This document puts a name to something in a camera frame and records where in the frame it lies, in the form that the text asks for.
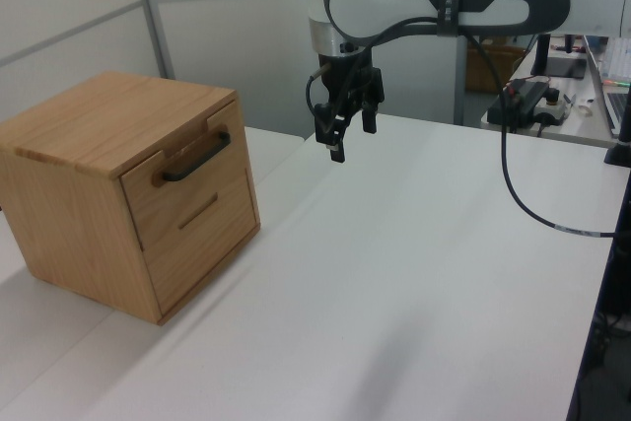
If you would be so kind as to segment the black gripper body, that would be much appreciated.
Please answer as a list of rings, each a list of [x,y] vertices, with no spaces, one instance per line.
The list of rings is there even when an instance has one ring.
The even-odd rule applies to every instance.
[[[373,65],[371,49],[349,56],[319,55],[320,66],[329,65],[322,75],[328,91],[325,104],[317,112],[325,116],[353,116],[359,110],[376,113],[385,99],[381,70]]]

